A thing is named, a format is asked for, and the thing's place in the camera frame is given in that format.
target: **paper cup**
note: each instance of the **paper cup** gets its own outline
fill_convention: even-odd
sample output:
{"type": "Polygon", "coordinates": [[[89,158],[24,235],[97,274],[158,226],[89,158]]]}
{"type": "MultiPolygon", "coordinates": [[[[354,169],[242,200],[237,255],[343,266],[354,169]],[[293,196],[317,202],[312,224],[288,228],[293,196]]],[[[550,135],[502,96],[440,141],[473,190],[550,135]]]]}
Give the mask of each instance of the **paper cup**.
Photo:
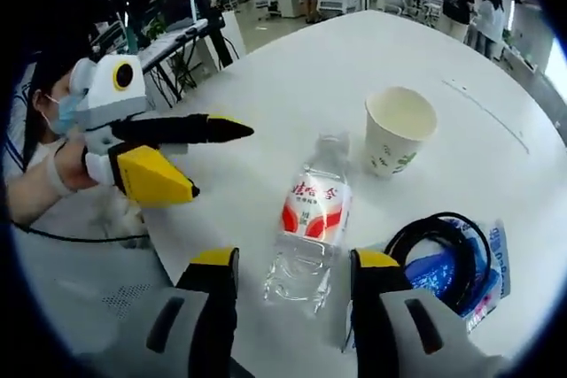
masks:
{"type": "Polygon", "coordinates": [[[431,104],[406,88],[369,96],[366,112],[366,158],[378,176],[402,172],[437,128],[431,104]]]}

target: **table surface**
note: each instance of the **table surface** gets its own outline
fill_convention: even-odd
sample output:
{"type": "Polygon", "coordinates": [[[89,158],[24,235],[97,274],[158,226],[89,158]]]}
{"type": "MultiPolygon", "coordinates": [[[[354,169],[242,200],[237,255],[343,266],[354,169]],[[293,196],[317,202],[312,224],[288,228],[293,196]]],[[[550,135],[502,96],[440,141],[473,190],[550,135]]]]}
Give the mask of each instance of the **table surface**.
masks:
{"type": "Polygon", "coordinates": [[[240,247],[233,356],[256,376],[355,376],[338,349],[348,269],[339,265],[318,321],[261,300],[276,224],[319,132],[351,135],[353,208],[347,247],[387,242],[412,220],[455,211],[503,219],[511,294],[472,332],[489,354],[513,356],[552,308],[567,268],[567,155],[545,113],[500,68],[434,29],[382,12],[330,19],[227,67],[167,115],[229,115],[256,133],[225,144],[163,151],[201,188],[186,205],[144,212],[173,282],[203,249],[240,247]],[[379,180],[361,166],[364,99],[388,87],[420,91],[437,134],[406,171],[379,180]]]}

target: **floor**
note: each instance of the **floor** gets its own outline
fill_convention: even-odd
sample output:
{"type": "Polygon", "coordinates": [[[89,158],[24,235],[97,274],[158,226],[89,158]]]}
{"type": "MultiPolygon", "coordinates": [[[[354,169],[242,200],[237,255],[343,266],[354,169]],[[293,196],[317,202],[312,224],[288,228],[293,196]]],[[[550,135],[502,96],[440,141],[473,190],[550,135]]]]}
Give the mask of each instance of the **floor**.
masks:
{"type": "MultiPolygon", "coordinates": [[[[264,11],[256,10],[253,2],[239,6],[237,21],[248,53],[307,27],[305,18],[268,17],[264,11]]],[[[498,62],[495,64],[504,71],[508,71],[504,64],[498,62]]],[[[524,88],[547,114],[567,145],[567,105],[562,98],[545,82],[543,77],[535,79],[530,87],[524,88]]]]}

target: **face mask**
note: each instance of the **face mask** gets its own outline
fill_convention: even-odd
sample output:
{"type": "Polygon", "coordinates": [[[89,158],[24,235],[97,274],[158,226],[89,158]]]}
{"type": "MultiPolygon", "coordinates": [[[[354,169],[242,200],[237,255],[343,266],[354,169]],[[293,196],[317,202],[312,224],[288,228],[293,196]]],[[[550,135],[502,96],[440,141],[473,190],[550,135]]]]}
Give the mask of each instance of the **face mask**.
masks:
{"type": "Polygon", "coordinates": [[[76,124],[77,105],[82,98],[77,95],[68,95],[56,101],[51,96],[47,97],[58,104],[58,117],[54,120],[48,120],[43,113],[42,115],[53,133],[65,135],[76,124]]]}

